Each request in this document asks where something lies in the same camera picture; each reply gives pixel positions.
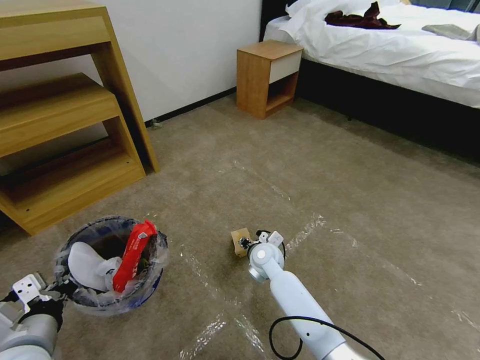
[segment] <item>white bedsheet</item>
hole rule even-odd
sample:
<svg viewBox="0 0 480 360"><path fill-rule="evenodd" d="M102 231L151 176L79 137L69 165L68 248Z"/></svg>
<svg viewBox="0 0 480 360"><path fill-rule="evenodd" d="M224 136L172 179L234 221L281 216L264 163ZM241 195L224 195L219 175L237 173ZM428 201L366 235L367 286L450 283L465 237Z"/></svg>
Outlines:
<svg viewBox="0 0 480 360"><path fill-rule="evenodd" d="M265 39L297 43L308 60L480 109L480 45L421 30L424 25L456 24L473 31L480 14L384 6L379 17L401 26L370 30L327 25L323 8L313 2L291 19L272 20Z"/></svg>

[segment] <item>dark red clothing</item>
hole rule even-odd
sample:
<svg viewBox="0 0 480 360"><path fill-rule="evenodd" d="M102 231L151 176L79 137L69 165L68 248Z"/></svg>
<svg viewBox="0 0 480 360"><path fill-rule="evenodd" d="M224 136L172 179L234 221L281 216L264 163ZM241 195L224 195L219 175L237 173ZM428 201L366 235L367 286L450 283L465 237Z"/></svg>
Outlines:
<svg viewBox="0 0 480 360"><path fill-rule="evenodd" d="M328 25L346 26L351 28L362 29L396 29L400 25L388 25L387 22L377 16L380 14L379 3L372 2L370 8L365 11L363 16L360 15L344 15L343 11L335 11L329 13L325 21Z"/></svg>

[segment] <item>white tissue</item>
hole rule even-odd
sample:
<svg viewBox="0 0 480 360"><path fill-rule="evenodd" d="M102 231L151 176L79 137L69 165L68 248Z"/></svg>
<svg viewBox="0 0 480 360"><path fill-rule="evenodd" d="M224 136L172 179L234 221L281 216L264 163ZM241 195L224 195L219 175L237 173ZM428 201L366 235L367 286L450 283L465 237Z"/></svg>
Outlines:
<svg viewBox="0 0 480 360"><path fill-rule="evenodd" d="M113 277L122 259L105 260L85 242L76 242L68 255L68 268L73 278L84 287L107 292L113 290Z"/></svg>

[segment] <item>white duvet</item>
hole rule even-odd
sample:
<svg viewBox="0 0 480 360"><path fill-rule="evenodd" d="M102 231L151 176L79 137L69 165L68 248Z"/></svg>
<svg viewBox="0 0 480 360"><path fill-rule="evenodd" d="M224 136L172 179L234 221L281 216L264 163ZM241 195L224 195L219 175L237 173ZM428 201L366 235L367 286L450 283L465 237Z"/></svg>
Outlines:
<svg viewBox="0 0 480 360"><path fill-rule="evenodd" d="M368 6L354 10L353 3L347 0L305 3L290 14L291 19L281 28L304 47L305 58L371 73L378 80L383 74L389 79L393 75L395 85L480 108L480 45L422 30L425 25L455 24L470 32L480 24L480 14L379 2L379 18L401 26L372 30L332 26L324 21L328 13L336 10L363 15ZM416 86L424 83L422 79L428 80L429 89ZM461 95L444 93L441 86L436 89L436 83L462 88Z"/></svg>

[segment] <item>plastic bag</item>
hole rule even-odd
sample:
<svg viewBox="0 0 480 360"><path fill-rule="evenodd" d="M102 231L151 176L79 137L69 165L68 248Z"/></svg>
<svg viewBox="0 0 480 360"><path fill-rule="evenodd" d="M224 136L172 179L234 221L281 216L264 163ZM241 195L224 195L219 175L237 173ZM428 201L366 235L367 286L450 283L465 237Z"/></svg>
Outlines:
<svg viewBox="0 0 480 360"><path fill-rule="evenodd" d="M161 232L152 236L138 263L137 275L122 293L100 292L79 284L70 275L68 258L70 248L78 241L92 246L104 259L122 256L129 235L139 222L123 216L107 216L82 226L60 249L55 257L54 275L58 284L70 279L78 289L71 300L86 314L112 316L138 308L157 288L164 267L168 264L167 237Z"/></svg>

